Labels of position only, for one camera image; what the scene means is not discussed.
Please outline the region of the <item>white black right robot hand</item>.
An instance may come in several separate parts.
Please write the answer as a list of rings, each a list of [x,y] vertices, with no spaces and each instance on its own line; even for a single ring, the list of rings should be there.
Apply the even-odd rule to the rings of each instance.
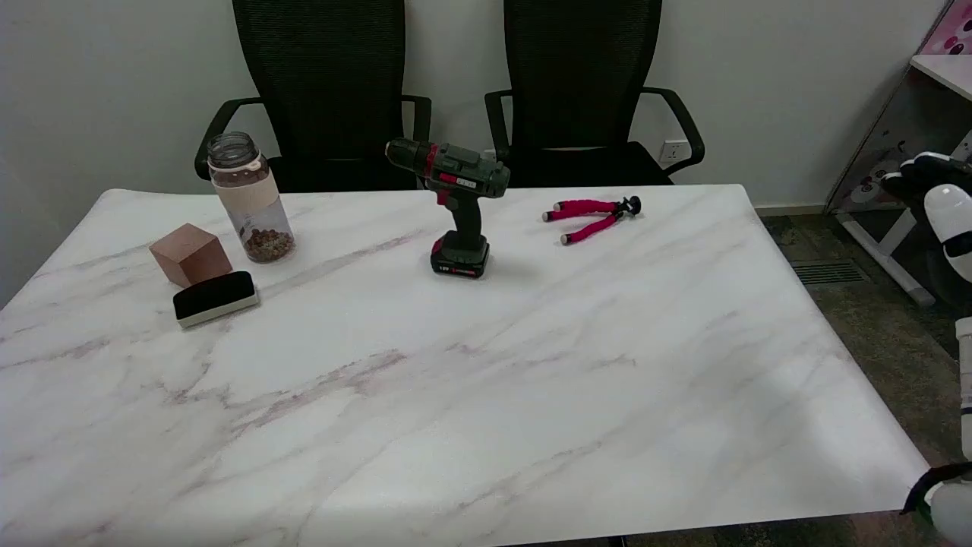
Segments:
[[[930,226],[943,257],[966,283],[971,281],[969,163],[944,153],[922,152],[881,179],[884,190]]]

